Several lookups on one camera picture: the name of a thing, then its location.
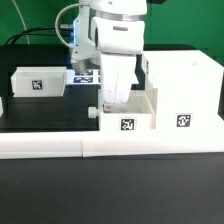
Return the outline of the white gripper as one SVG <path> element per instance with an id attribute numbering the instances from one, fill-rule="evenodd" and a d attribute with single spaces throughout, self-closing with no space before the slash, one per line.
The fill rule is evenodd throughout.
<path id="1" fill-rule="evenodd" d="M 115 104 L 128 101 L 135 67 L 135 55 L 101 54 L 101 93 L 105 111 L 112 111 Z"/>

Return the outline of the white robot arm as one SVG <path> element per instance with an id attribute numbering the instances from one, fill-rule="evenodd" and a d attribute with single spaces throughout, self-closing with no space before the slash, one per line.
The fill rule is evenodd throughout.
<path id="1" fill-rule="evenodd" d="M 137 57 L 143 53 L 146 0 L 86 0 L 78 15 L 71 64 L 77 73 L 99 66 L 102 103 L 129 99 Z"/>

